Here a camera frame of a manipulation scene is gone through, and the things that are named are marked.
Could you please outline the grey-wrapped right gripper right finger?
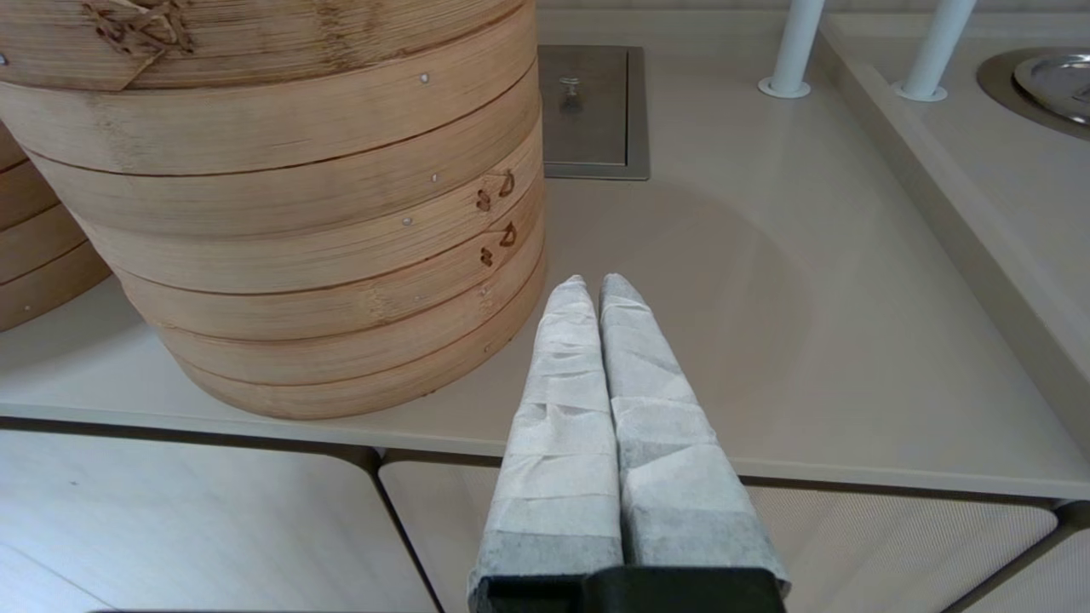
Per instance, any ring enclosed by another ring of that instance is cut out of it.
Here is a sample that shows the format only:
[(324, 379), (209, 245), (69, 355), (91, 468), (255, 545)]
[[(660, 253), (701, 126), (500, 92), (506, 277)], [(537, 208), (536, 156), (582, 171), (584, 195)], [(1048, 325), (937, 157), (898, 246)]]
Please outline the grey-wrapped right gripper right finger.
[(600, 337), (631, 565), (760, 568), (791, 582), (657, 318), (620, 274), (600, 288)]

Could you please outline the grey-wrapped right gripper left finger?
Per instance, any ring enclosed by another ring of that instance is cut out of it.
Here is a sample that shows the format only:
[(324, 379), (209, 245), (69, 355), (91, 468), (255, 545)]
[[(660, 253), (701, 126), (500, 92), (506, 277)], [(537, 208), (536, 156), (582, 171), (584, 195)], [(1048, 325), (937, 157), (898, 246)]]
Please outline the grey-wrapped right gripper left finger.
[(623, 562), (617, 438), (588, 284), (557, 284), (468, 588), (498, 577), (584, 576)]

